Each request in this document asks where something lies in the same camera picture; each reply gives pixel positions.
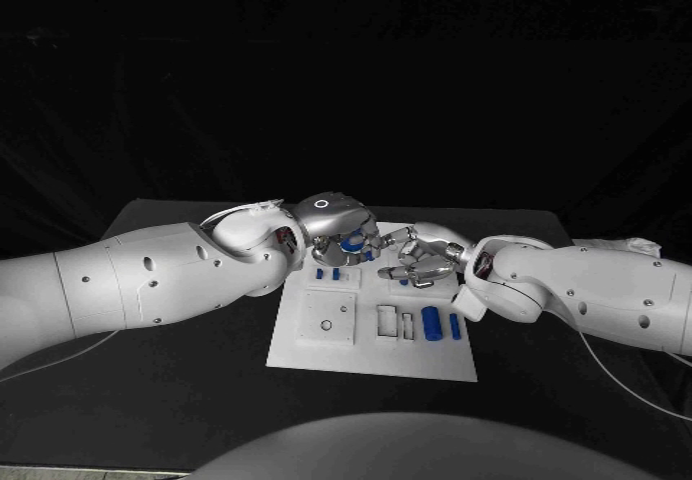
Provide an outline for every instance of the black table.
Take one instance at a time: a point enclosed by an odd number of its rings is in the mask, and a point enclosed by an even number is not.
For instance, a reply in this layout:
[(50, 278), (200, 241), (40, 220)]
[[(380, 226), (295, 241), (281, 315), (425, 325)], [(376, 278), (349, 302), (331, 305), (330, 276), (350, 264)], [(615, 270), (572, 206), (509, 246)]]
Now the black table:
[[(103, 238), (199, 223), (236, 203), (135, 200)], [(380, 221), (439, 223), (471, 239), (571, 240), (549, 212), (372, 207)], [(663, 478), (692, 477), (680, 420), (621, 390), (578, 334), (543, 314), (532, 325), (485, 314), (468, 322), (478, 383), (265, 367), (281, 289), (173, 325), (119, 332), (69, 362), (0, 384), (0, 463), (189, 471), (253, 438), (337, 415), (419, 411), (474, 416), (549, 433)], [(39, 352), (18, 370), (103, 334)], [(670, 408), (640, 351), (589, 337), (604, 364)]]

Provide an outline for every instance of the hole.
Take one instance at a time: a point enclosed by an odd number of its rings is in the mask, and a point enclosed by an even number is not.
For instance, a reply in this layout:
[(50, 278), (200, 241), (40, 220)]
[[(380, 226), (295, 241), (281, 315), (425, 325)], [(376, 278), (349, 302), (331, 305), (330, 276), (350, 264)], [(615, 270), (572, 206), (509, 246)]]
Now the hole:
[(197, 257), (201, 260), (206, 260), (209, 258), (209, 254), (206, 253), (204, 247), (200, 247), (199, 245), (197, 245)]
[(155, 263), (154, 261), (148, 258), (148, 257), (144, 257), (144, 268), (152, 272), (155, 270)]

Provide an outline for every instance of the white cloth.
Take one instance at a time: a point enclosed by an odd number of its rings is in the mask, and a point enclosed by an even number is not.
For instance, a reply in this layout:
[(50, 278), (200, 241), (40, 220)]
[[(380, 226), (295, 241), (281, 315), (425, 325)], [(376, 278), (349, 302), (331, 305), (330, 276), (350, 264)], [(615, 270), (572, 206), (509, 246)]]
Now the white cloth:
[(651, 257), (660, 258), (660, 245), (646, 238), (625, 238), (622, 240), (601, 240), (598, 238), (573, 238), (572, 242), (579, 247), (605, 248), (608, 250), (624, 250), (643, 253)]

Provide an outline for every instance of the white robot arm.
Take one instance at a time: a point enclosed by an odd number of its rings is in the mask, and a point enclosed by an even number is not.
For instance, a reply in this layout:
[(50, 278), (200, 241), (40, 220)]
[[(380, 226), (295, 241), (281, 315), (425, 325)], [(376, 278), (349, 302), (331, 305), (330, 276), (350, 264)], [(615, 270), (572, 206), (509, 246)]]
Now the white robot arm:
[[(93, 333), (165, 325), (272, 292), (302, 265), (379, 256), (372, 212), (327, 192), (279, 208), (236, 207), (201, 225), (144, 228), (83, 247), (0, 262), (0, 370), (37, 350)], [(357, 253), (338, 248), (357, 231)]]
[[(490, 310), (514, 322), (532, 323), (546, 311), (579, 332), (692, 355), (689, 265), (618, 250), (553, 249), (536, 239), (509, 235), (471, 245), (428, 223), (385, 235), (383, 242), (406, 245), (399, 254), (403, 266), (380, 269), (382, 278), (409, 278), (424, 288), (462, 271), (465, 284), (452, 308), (468, 320), (477, 322)], [(406, 251), (419, 255), (412, 258)]]

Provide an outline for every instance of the white board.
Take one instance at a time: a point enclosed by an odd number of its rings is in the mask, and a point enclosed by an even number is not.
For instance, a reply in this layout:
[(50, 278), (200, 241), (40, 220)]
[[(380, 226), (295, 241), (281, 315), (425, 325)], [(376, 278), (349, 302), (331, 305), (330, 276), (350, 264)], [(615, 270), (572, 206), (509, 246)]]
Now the white board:
[[(377, 223), (382, 234), (408, 225)], [(302, 270), (291, 273), (284, 284), (268, 367), (477, 381), (462, 317), (458, 318), (461, 340), (451, 337), (449, 304), (458, 292), (455, 276), (426, 289), (379, 278), (382, 267), (400, 265), (399, 248), (400, 245), (389, 247), (373, 262), (341, 267), (338, 280), (333, 280), (333, 269), (318, 265), (310, 254), (305, 256)], [(323, 270), (320, 280), (317, 268)], [(398, 337), (387, 341), (377, 340), (379, 305), (396, 310)], [(442, 339), (438, 341), (425, 340), (421, 310), (428, 306), (439, 311)], [(412, 316), (413, 341), (403, 339), (403, 313)], [(327, 330), (321, 328), (324, 320), (328, 321), (324, 323)]]

